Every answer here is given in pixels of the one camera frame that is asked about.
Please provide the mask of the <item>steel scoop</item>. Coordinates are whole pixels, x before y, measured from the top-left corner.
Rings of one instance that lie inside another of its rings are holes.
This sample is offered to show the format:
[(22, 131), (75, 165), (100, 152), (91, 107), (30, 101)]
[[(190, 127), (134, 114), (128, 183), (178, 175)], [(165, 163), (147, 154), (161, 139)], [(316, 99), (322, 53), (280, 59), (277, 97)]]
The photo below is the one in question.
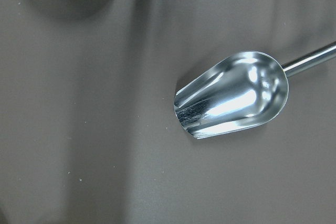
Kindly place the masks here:
[(261, 126), (285, 107), (289, 77), (333, 58), (335, 43), (284, 65), (263, 52), (236, 53), (175, 94), (175, 115), (196, 139)]

